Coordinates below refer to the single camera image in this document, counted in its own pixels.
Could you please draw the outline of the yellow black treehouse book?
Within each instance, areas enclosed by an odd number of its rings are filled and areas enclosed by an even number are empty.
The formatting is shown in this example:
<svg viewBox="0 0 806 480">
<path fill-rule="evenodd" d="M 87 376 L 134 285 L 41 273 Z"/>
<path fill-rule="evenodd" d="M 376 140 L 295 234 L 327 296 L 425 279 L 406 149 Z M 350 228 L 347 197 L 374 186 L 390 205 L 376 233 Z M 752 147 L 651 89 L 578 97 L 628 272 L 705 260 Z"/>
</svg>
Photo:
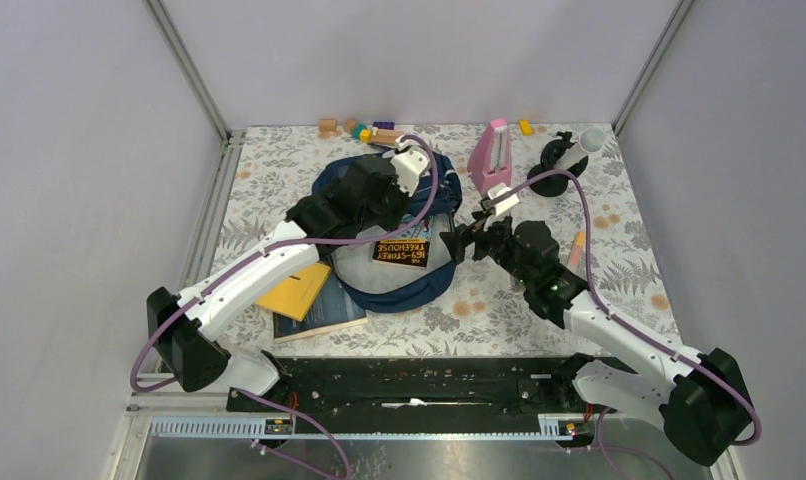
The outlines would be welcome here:
<svg viewBox="0 0 806 480">
<path fill-rule="evenodd" d="M 433 235 L 433 217 L 426 216 L 404 232 L 374 244 L 373 262 L 398 267 L 426 269 Z"/>
</svg>

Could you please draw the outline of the navy blue student backpack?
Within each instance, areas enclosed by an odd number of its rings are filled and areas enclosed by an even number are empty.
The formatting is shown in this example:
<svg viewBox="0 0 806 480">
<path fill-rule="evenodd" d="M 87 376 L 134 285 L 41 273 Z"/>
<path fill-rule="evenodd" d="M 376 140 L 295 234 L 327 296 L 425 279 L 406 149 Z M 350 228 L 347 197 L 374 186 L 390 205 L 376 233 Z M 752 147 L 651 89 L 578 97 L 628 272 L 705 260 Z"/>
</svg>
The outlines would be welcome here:
<svg viewBox="0 0 806 480">
<path fill-rule="evenodd" d="M 456 264 L 440 235 L 454 229 L 462 204 L 462 187 L 450 159 L 437 153 L 438 192 L 421 223 L 402 233 L 401 240 L 422 240 L 426 251 L 414 260 L 377 260 L 376 243 L 337 248 L 329 257 L 333 273 L 351 299 L 376 313 L 400 313 L 424 306 L 452 284 Z"/>
</svg>

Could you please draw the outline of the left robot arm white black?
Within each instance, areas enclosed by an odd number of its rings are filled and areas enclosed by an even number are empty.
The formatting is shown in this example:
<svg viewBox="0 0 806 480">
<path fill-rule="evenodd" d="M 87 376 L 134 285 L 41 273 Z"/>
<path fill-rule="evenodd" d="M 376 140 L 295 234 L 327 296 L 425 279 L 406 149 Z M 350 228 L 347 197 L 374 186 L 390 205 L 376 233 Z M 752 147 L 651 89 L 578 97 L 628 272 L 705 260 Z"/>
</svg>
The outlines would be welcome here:
<svg viewBox="0 0 806 480">
<path fill-rule="evenodd" d="M 228 326 L 289 276 L 316 264 L 359 233 L 380 227 L 397 232 L 423 176 L 433 177 L 427 156 L 408 151 L 390 159 L 365 155 L 317 193 L 301 198 L 259 243 L 204 280 L 172 293 L 164 287 L 146 301 L 149 339 L 185 392 L 212 384 L 250 392 L 267 411 L 288 401 L 289 385 L 267 355 L 220 343 Z"/>
</svg>

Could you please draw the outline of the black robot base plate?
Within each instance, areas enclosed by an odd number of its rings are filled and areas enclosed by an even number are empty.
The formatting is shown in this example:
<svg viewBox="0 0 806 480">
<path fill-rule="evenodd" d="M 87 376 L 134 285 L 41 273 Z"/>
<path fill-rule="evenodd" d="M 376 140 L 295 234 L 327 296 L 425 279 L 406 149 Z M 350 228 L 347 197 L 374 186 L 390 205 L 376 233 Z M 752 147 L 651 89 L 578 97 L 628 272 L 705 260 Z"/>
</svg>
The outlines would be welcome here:
<svg viewBox="0 0 806 480">
<path fill-rule="evenodd" d="M 538 414 L 582 421 L 588 405 L 557 372 L 562 357 L 280 358 L 265 399 L 316 421 L 388 426 L 495 426 Z"/>
</svg>

